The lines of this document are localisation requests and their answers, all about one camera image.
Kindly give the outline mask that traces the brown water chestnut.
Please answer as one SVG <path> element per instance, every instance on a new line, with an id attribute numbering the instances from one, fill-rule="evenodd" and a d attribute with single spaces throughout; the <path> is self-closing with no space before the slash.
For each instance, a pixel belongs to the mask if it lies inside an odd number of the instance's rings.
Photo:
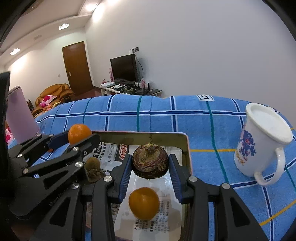
<path id="1" fill-rule="evenodd" d="M 132 154 L 132 169 L 144 179 L 160 178 L 168 168 L 168 154 L 163 147 L 152 142 L 138 146 Z"/>

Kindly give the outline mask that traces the orange leather sofa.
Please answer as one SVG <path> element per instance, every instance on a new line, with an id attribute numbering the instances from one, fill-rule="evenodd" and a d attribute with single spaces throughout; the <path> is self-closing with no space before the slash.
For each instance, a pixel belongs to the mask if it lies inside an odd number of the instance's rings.
<path id="1" fill-rule="evenodd" d="M 39 106 L 39 104 L 46 95 L 55 95 L 57 98 L 53 100 L 48 106 L 42 108 Z M 51 85 L 50 87 L 47 87 L 36 99 L 36 107 L 32 111 L 32 115 L 34 118 L 36 118 L 37 116 L 59 106 L 60 104 L 72 102 L 75 99 L 75 93 L 68 84 L 64 83 Z"/>

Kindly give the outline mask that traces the pink floral cushion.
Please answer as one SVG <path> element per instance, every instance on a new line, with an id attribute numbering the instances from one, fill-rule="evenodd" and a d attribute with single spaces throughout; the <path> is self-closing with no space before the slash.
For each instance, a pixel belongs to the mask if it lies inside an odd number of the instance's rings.
<path id="1" fill-rule="evenodd" d="M 45 108 L 48 106 L 53 100 L 55 100 L 57 97 L 55 95 L 46 95 L 42 101 L 40 102 L 39 106 L 42 108 Z"/>

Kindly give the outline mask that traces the dried brown fruit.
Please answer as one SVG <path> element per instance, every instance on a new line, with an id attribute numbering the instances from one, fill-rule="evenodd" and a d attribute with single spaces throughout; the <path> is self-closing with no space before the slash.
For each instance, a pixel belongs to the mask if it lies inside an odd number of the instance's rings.
<path id="1" fill-rule="evenodd" d="M 87 159 L 85 169 L 90 183 L 95 183 L 106 176 L 100 169 L 100 161 L 95 157 Z"/>

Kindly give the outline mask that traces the large orange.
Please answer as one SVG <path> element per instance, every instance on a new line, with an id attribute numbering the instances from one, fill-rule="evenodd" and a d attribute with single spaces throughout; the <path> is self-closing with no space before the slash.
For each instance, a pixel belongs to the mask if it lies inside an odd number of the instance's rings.
<path id="1" fill-rule="evenodd" d="M 85 124 L 75 124 L 68 132 L 68 142 L 73 145 L 92 135 L 91 129 Z"/>

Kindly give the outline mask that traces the white tv stand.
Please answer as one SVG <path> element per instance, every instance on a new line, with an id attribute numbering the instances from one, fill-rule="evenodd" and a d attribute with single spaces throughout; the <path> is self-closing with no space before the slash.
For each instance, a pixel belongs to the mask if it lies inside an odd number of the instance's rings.
<path id="1" fill-rule="evenodd" d="M 98 87 L 101 91 L 101 95 L 115 95 L 115 94 L 130 94 L 130 95 L 151 95 L 161 97 L 162 91 L 159 89 L 153 89 L 148 83 L 147 86 L 141 88 L 140 83 L 116 83 L 105 82 Z"/>

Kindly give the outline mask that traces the blue plaid tablecloth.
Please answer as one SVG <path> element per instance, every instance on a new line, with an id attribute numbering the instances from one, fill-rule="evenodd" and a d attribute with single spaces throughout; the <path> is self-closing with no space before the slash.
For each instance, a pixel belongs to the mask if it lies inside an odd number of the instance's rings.
<path id="1" fill-rule="evenodd" d="M 57 135 L 75 124 L 87 125 L 92 134 L 113 132 L 184 133 L 189 140 L 191 175 L 212 185 L 228 183 L 247 205 L 267 240 L 295 240 L 295 129 L 284 147 L 285 169 L 280 179 L 261 186 L 242 174 L 234 154 L 246 121 L 247 102 L 213 97 L 116 94 L 62 104 L 35 121 L 40 134 Z M 37 161 L 60 156 L 68 147 L 47 151 Z"/>

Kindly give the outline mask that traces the brown wooden door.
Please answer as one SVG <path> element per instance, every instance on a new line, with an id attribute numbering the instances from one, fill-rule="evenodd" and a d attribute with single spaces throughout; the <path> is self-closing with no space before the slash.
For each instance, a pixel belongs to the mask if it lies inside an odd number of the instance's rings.
<path id="1" fill-rule="evenodd" d="M 76 96 L 92 90 L 84 41 L 63 47 L 62 53 L 68 81 Z"/>

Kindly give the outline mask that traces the printed paper liner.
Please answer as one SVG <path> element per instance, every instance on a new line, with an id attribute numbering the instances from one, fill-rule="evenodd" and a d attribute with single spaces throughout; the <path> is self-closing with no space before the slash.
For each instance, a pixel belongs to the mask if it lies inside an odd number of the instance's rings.
<path id="1" fill-rule="evenodd" d="M 83 159 L 89 180 L 111 175 L 136 149 L 134 145 L 99 144 Z M 115 239 L 180 240 L 182 209 L 169 173 L 145 179 L 132 171 L 125 198 L 121 204 L 111 205 Z"/>

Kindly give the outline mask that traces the black television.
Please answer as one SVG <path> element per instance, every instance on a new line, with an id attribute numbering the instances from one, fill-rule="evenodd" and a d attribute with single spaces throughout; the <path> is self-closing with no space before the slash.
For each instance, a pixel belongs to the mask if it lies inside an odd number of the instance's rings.
<path id="1" fill-rule="evenodd" d="M 110 63 L 115 81 L 138 82 L 135 54 L 110 59 Z"/>

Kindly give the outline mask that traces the pink metal tin box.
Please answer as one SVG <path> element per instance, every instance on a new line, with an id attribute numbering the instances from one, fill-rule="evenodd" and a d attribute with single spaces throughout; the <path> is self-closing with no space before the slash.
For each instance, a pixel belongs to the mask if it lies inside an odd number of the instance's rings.
<path id="1" fill-rule="evenodd" d="M 162 147 L 168 147 L 171 154 L 174 154 L 177 157 L 179 164 L 181 166 L 187 167 L 189 172 L 192 171 L 192 163 L 189 153 L 189 140 L 188 136 L 184 133 L 100 131 L 98 134 L 102 142 L 109 144 L 139 146 L 152 141 L 153 143 Z M 182 205 L 182 208 L 181 231 L 184 227 L 186 207 Z"/>

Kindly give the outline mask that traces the pink cylindrical container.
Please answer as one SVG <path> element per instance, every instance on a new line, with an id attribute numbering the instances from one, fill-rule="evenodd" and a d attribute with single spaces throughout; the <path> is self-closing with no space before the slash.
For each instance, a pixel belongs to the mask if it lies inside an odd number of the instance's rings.
<path id="1" fill-rule="evenodd" d="M 6 122 L 16 139 L 22 143 L 39 133 L 39 127 L 28 107 L 20 86 L 16 86 L 8 93 L 8 109 Z"/>

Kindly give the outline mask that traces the white love sole label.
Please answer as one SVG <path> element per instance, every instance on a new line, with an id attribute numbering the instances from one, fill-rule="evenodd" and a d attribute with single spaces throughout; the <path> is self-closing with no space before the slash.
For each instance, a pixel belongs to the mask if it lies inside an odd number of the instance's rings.
<path id="1" fill-rule="evenodd" d="M 199 101 L 215 101 L 213 96 L 208 94 L 199 94 L 197 95 Z"/>

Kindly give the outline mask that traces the white mug blue print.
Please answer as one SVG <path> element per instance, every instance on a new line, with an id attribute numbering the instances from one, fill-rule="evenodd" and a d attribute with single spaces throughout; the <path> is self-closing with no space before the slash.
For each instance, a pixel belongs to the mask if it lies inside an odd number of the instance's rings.
<path id="1" fill-rule="evenodd" d="M 285 169 L 284 147 L 292 142 L 292 131 L 276 111 L 258 103 L 249 103 L 234 163 L 261 186 L 276 183 Z"/>

